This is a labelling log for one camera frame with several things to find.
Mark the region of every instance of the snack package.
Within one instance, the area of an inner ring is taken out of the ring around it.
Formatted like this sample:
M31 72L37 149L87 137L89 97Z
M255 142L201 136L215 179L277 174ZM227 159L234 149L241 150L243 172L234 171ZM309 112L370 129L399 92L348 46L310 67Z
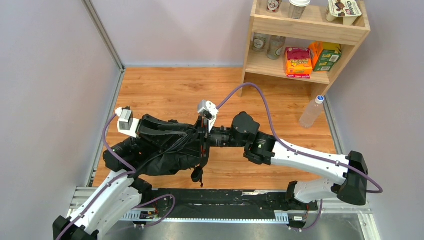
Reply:
M338 43L316 41L309 45L314 72L328 72L342 56Z
M289 78L309 79L312 73L311 51L309 48L285 48L285 74Z
M355 0L328 0L327 21L343 18L343 25L352 25L362 15Z

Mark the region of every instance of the shelf board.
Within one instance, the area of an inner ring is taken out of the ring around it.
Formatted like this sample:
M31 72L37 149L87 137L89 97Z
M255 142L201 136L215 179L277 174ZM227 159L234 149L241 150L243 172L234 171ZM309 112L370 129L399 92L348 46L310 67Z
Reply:
M267 52L253 51L251 48L247 56L246 73L262 74L273 77L293 79L304 82L330 84L329 75L327 72L312 72L310 79L287 77L285 70L284 58L280 57L277 60L271 60L267 57Z
M257 0L252 32L296 39L356 45L370 31L363 1L357 1L363 16L352 26L343 25L341 19L329 22L326 6L309 5L301 19L289 18L290 3L282 2L279 12L267 12L267 0Z

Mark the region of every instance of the wooden floor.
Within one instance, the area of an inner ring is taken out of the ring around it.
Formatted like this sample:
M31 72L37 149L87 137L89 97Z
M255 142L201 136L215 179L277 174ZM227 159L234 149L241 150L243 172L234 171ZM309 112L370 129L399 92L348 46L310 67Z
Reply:
M161 120L176 119L194 124L197 105L205 99L218 105L240 83L241 68L128 68L117 99L116 108L131 106L135 118L150 114ZM310 83L247 74L246 82L262 89L269 103L279 137L301 147L334 154L336 152L324 113L314 126L304 129L298 121L310 101ZM233 117L245 111L260 123L260 130L271 134L267 114L260 95L254 88L236 94L218 114L216 127L229 127ZM113 146L126 136L117 132L112 122L107 142ZM109 174L103 160L99 161L93 186L99 186ZM154 188L199 188L192 182L193 171L180 171L172 176L145 176ZM256 165L243 157L242 148L211 148L204 168L204 188L285 190L291 181L310 181L318 176L295 168Z

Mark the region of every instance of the cereal box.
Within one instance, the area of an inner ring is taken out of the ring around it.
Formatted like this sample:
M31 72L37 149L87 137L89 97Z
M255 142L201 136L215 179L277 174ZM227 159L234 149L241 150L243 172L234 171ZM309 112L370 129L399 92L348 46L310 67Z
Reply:
M285 48L285 74L289 78L308 79L312 73L311 51L302 47Z
M314 72L328 72L342 56L338 43L316 41L309 45Z

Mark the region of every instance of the green box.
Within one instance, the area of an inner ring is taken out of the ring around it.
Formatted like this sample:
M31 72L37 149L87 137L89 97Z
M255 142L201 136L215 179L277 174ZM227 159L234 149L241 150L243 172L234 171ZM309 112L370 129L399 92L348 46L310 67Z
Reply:
M342 56L337 43L316 41L309 48L314 72L329 72Z

